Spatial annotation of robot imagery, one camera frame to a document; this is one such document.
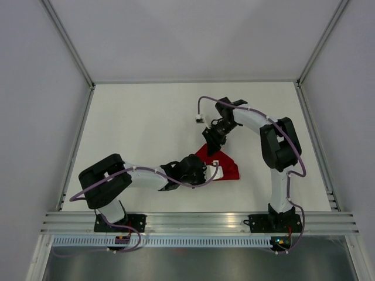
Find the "aluminum rail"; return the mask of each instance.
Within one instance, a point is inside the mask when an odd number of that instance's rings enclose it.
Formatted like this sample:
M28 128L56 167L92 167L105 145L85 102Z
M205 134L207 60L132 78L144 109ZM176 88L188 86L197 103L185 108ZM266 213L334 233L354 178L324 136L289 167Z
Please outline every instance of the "aluminum rail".
M260 234L252 234L250 228L243 221L248 218L248 215L266 214L266 212L142 214L147 215L145 227L147 235L259 236ZM93 212L49 212L44 217L40 234L95 235L96 233L93 231L95 218ZM118 233L107 233L107 235L118 235ZM274 233L265 235L279 236L285 234ZM359 232L351 213L306 212L304 235L359 235Z

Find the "red cloth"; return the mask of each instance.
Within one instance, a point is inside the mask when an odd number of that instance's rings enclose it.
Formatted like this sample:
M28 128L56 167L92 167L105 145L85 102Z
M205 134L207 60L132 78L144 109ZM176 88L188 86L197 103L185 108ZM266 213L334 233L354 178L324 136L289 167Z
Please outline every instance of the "red cloth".
M238 171L238 166L235 164L233 159L223 153L222 151L216 152L213 156L207 156L207 144L203 145L196 153L206 165L212 165L213 161L218 160L219 165L223 168L224 176L218 180L239 180L240 172Z

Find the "white wall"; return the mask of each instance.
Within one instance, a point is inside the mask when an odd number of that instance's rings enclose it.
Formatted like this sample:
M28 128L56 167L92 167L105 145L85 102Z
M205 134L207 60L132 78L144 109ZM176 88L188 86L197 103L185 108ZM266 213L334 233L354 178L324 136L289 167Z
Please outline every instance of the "white wall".
M51 0L95 82L296 79L340 0Z
M305 90L339 202L375 263L375 2L352 1Z
M0 3L0 279L24 280L88 87L38 0Z

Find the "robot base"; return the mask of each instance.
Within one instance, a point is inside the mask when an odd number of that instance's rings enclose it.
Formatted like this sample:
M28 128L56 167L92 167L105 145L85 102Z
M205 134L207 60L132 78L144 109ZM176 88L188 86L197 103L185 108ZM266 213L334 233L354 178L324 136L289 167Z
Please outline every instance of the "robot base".
M249 215L244 222L250 227L251 233L300 233L302 231L301 218L295 213L295 207L285 213L276 213L268 205L268 214Z
M145 232L146 215L127 214L121 221L116 222L117 225L126 225L135 228L138 232ZM97 214L94 226L94 232L122 232L128 233L129 230L120 227L111 227L105 223L102 216Z

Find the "white table surface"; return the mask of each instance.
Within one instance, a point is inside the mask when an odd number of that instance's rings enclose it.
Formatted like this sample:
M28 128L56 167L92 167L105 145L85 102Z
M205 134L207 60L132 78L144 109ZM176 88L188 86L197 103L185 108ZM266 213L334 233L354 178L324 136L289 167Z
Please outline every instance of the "white table surface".
M195 123L202 95L244 99L269 116L290 117L308 171L303 179L292 177L292 199L305 211L330 211L294 85L285 82L97 85L63 211L89 210L84 201L71 203L68 198L81 190L79 173L112 153L138 165L159 166L197 152L204 144L204 125ZM219 117L214 102L203 100L201 109L212 119ZM237 127L222 151L238 164L240 180L168 192L126 189L119 199L129 212L267 211L271 173L261 156L260 137Z

